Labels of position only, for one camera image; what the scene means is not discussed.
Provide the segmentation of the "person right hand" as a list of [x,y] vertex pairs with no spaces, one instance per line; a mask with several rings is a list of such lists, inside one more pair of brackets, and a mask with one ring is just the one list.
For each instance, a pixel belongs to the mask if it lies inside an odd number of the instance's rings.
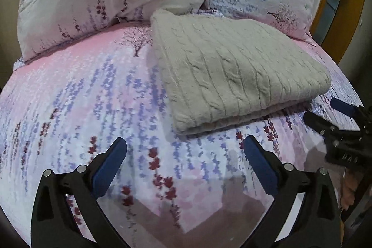
[[341,182],[340,205],[347,210],[354,204],[356,189],[362,180],[362,173],[346,168]]

